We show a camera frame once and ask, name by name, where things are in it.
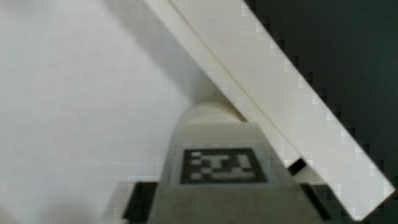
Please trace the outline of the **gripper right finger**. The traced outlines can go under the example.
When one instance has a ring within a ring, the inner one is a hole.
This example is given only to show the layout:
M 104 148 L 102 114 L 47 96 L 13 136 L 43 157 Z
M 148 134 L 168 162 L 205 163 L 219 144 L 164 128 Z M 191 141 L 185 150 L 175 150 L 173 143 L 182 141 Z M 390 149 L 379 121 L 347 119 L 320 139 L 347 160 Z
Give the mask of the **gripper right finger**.
M 320 215 L 326 224 L 335 223 L 335 216 L 331 213 L 331 208 L 327 204 L 327 186 L 326 185 L 311 185 L 310 183 L 301 184 L 301 188 L 306 193 L 306 197 L 310 199 L 313 208 Z

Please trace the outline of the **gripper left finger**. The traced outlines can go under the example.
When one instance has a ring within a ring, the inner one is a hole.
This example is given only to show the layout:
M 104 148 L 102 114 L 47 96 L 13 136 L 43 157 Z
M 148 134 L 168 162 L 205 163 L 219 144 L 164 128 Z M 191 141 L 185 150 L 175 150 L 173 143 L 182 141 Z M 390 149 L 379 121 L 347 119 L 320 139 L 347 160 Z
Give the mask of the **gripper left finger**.
M 134 186 L 132 196 L 123 212 L 123 220 L 127 221 L 127 224 L 148 223 L 157 187 L 157 182 L 139 182 Z

